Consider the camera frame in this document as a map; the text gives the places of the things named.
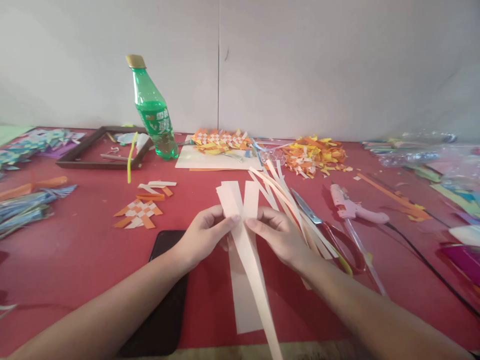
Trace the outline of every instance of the gold bottle cap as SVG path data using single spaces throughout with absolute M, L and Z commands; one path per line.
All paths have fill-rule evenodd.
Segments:
M 132 69 L 146 69 L 144 58 L 140 55 L 127 55 L 126 62 Z

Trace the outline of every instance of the scissor blade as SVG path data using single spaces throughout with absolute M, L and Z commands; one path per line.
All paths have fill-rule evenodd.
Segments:
M 302 197 L 292 188 L 290 188 L 291 192 L 293 193 L 293 196 L 295 197 L 296 202 L 298 205 L 300 205 L 301 209 L 305 212 L 305 214 L 310 218 L 310 220 L 313 221 L 314 224 L 321 224 L 322 220 L 320 220 L 313 210 L 310 208 L 310 206 L 307 205 L 305 200 L 302 199 Z

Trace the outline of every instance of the black phone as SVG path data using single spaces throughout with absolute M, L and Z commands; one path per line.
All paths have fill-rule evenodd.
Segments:
M 160 231 L 149 262 L 170 250 L 184 230 Z M 182 332 L 188 274 L 182 277 L 153 310 L 142 325 L 118 352 L 123 358 L 153 357 L 172 354 L 178 347 Z

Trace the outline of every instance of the black cord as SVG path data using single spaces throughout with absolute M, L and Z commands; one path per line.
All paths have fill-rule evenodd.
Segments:
M 392 229 L 393 231 L 395 231 L 396 233 L 398 233 L 406 242 L 408 245 L 410 245 L 410 247 L 416 252 L 416 254 L 420 257 L 420 259 L 422 259 L 422 261 L 425 263 L 425 265 L 436 275 L 437 278 L 440 279 L 440 281 L 442 283 L 445 284 L 445 286 L 452 292 L 453 295 L 455 295 L 457 297 L 458 300 L 461 301 L 461 303 L 463 305 L 466 306 L 466 308 L 468 310 L 470 310 L 472 313 L 474 313 L 478 318 L 480 318 L 480 312 L 478 312 L 467 300 L 465 300 L 465 298 L 460 295 L 454 288 L 452 285 L 450 285 L 447 280 L 444 279 L 444 277 L 442 275 L 440 275 L 440 273 L 432 266 L 431 263 L 429 263 L 429 261 L 425 258 L 425 256 L 422 255 L 422 253 L 410 242 L 410 240 L 407 239 L 407 237 L 405 235 L 403 235 L 400 230 L 398 230 L 395 226 L 393 226 L 391 223 L 387 222 L 385 224 L 388 228 Z

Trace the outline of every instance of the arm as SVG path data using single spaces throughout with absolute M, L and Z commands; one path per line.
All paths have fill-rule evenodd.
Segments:
M 307 248 L 281 212 L 260 207 L 246 225 L 298 272 L 377 358 L 466 359 L 472 356 L 415 315 L 366 288 Z
M 172 286 L 207 257 L 239 221 L 227 218 L 219 222 L 221 216 L 220 205 L 200 212 L 172 249 L 41 332 L 9 359 L 114 356 Z

